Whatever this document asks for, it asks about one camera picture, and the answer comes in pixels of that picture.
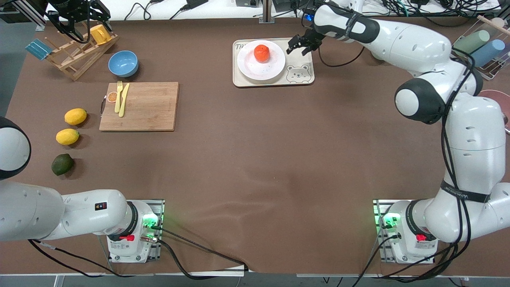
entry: yellow lemon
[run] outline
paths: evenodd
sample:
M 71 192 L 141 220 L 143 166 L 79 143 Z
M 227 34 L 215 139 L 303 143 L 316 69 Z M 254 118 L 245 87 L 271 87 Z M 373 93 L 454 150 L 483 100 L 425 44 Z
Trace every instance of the yellow lemon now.
M 80 109 L 80 108 L 72 109 L 72 110 L 68 111 L 67 113 L 65 113 L 65 116 L 64 116 L 65 122 L 70 125 L 73 125 L 73 126 L 83 123 L 83 121 L 86 118 L 87 118 L 87 111 L 84 109 Z
M 63 146 L 72 145 L 80 137 L 80 133 L 74 129 L 65 129 L 57 133 L 57 142 Z

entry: brown table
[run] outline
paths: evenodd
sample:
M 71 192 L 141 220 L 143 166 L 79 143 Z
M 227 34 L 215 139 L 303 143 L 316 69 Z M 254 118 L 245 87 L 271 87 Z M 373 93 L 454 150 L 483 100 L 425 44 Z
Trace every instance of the brown table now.
M 450 39 L 456 29 L 432 27 Z M 440 126 L 401 116 L 395 89 L 410 75 L 376 62 L 368 52 L 342 68 L 328 68 L 314 54 L 316 80 L 309 86 L 236 88 L 232 43 L 238 39 L 291 37 L 297 19 L 259 25 L 255 19 L 114 23 L 120 40 L 110 54 L 134 51 L 140 71 L 130 81 L 181 84 L 174 132 L 99 132 L 99 106 L 117 81 L 102 57 L 77 82 L 28 55 L 7 117 L 32 142 L 29 166 L 13 180 L 55 188 L 62 194 L 115 188 L 128 199 L 164 198 L 164 225 L 183 236 L 266 273 L 356 274 L 375 239 L 373 199 L 435 196 L 444 165 Z M 38 38 L 54 35 L 48 27 Z M 353 58 L 358 44 L 327 39 L 324 59 Z M 510 90 L 503 71 L 485 88 Z M 55 142 L 64 113 L 90 113 L 73 149 Z M 77 167 L 68 178 L 50 170 L 69 153 Z M 510 276 L 510 229 L 477 238 L 445 272 Z M 190 271 L 235 264 L 167 238 Z M 95 235 L 51 244 L 103 264 Z M 0 273 L 66 273 L 27 242 L 0 244 Z M 101 269 L 56 257 L 87 272 Z M 375 263 L 368 274 L 400 266 Z M 421 274 L 417 267 L 408 274 Z M 177 268 L 165 251 L 159 262 L 115 265 L 124 274 L 169 273 Z

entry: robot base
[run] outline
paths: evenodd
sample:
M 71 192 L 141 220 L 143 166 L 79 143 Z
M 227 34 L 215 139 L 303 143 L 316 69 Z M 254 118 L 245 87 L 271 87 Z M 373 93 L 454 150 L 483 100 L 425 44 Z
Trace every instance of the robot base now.
M 110 262 L 114 263 L 145 263 L 158 260 L 160 245 L 153 242 L 142 241 L 141 237 L 160 238 L 158 230 L 145 228 L 144 224 L 154 223 L 162 226 L 164 200 L 130 200 L 138 211 L 138 222 L 132 235 L 133 241 L 122 239 L 120 241 L 108 240 Z
M 399 264 L 416 263 L 423 258 L 437 252 L 438 240 L 418 241 L 405 220 L 405 211 L 409 205 L 408 200 L 374 200 L 374 216 L 379 243 L 385 238 L 399 235 L 401 238 L 391 239 L 381 248 L 383 262 Z M 380 226 L 392 225 L 392 228 L 382 229 Z M 434 258 L 421 262 L 431 264 Z

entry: wooden cutting board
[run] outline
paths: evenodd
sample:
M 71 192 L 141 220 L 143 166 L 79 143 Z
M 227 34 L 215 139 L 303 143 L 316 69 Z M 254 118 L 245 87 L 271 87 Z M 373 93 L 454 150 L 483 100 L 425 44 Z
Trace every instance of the wooden cutting board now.
M 117 83 L 108 85 L 107 94 L 117 91 Z M 177 111 L 179 83 L 130 83 L 124 117 L 115 113 L 115 103 L 106 102 L 100 131 L 173 131 Z

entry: bear drawing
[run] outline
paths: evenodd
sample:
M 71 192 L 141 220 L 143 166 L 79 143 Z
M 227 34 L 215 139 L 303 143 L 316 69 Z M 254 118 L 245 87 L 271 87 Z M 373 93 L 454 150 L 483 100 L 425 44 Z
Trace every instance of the bear drawing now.
M 301 67 L 287 66 L 287 81 L 290 83 L 310 83 L 310 67 L 302 65 Z

